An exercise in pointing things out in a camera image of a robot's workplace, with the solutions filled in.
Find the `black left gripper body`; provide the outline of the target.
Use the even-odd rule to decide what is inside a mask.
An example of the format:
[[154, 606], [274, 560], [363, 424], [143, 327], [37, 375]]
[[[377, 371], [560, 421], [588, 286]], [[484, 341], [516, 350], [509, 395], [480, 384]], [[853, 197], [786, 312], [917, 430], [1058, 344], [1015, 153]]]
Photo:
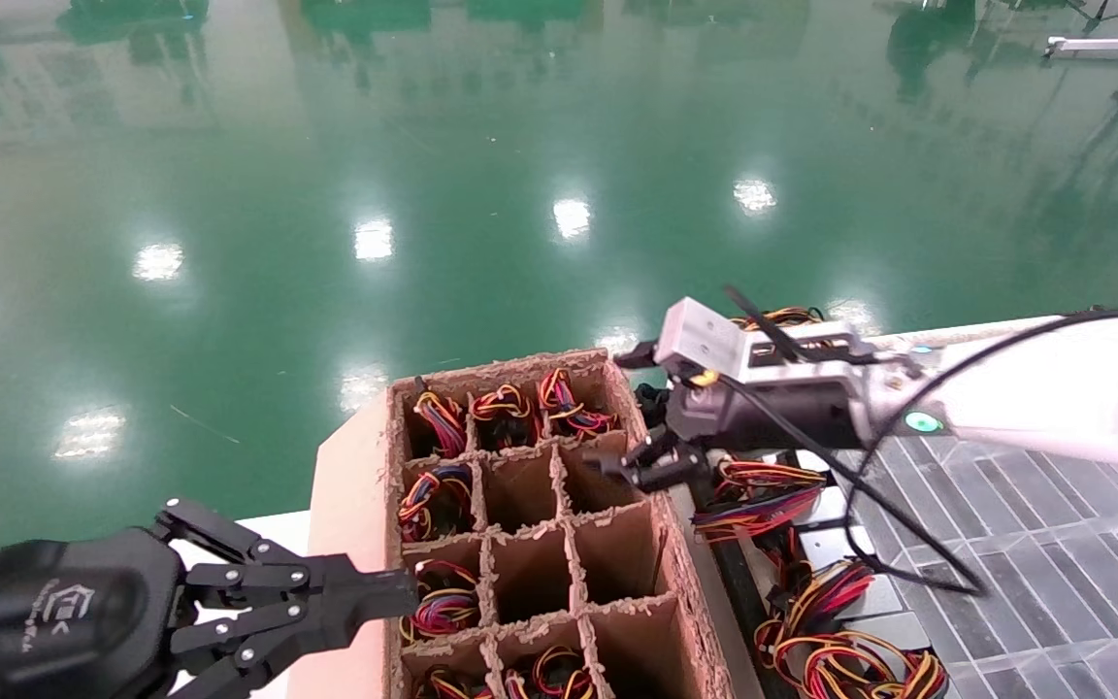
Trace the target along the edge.
[[0, 548], [0, 698], [160, 698], [181, 557], [142, 530]]

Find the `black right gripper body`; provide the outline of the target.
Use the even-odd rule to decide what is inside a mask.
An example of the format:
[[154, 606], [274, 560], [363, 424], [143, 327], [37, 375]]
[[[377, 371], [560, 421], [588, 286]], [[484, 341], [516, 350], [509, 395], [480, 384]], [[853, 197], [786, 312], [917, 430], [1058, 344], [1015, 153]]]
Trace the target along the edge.
[[678, 363], [667, 368], [666, 426], [697, 448], [861, 448], [872, 428], [869, 374], [858, 363], [777, 363], [738, 381]]

